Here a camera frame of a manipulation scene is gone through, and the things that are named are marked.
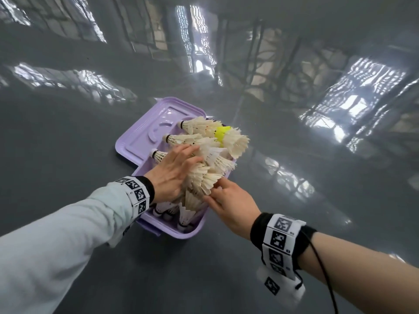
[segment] white long sleeve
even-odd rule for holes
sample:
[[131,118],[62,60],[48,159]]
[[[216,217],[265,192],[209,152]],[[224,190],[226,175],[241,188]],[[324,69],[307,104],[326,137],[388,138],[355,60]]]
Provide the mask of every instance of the white long sleeve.
[[94,248],[131,220],[128,195],[121,185],[110,183],[0,237],[0,313],[52,313]]

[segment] pile of shuttlecocks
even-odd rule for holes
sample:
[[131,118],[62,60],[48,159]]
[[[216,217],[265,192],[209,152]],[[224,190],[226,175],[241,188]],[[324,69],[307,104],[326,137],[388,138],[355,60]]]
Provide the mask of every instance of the pile of shuttlecocks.
[[[249,138],[241,134],[238,128],[224,126],[220,121],[197,117],[181,121],[178,126],[187,134],[163,137],[170,146],[188,143],[199,145],[196,156],[204,159],[197,163],[185,179],[181,195],[171,203],[160,203],[154,210],[156,217],[163,216],[167,222],[180,212],[177,228],[181,232],[193,229],[199,221],[206,205],[202,196],[210,195],[214,184],[228,171],[235,168],[235,160],[246,150]],[[157,162],[165,157],[167,152],[152,150],[150,156]]]

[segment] bare forearm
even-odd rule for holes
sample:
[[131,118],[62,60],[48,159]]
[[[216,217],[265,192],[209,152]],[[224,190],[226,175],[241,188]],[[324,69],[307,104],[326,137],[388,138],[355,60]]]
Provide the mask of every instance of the bare forearm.
[[[315,233],[312,243],[333,290],[363,312],[419,312],[419,269],[384,253],[322,233]],[[298,263],[303,270],[325,282],[311,247],[298,258]]]

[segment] black wristband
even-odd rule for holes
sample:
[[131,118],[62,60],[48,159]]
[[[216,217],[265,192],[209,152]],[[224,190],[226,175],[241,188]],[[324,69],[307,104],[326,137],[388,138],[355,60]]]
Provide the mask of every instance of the black wristband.
[[253,222],[252,229],[250,230],[250,241],[262,251],[263,238],[265,237],[266,227],[274,214],[261,213],[258,218]]
[[317,230],[310,226],[305,225],[301,227],[300,232],[295,239],[294,251],[292,252],[292,267],[294,270],[301,270],[297,259],[307,249],[311,237],[313,237],[315,232],[317,232]]
[[154,200],[154,186],[153,184],[150,182],[150,180],[148,178],[146,178],[145,176],[133,176],[136,179],[138,179],[141,183],[144,184],[145,188],[148,191],[148,194],[150,195],[150,204],[152,203],[152,201]]

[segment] person's left hand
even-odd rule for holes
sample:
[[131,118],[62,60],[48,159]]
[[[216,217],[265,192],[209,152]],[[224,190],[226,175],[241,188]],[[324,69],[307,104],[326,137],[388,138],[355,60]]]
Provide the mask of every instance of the person's left hand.
[[154,186],[153,203],[170,202],[179,196],[182,183],[191,168],[204,160],[202,157],[191,157],[198,150],[199,146],[177,145],[144,175]]

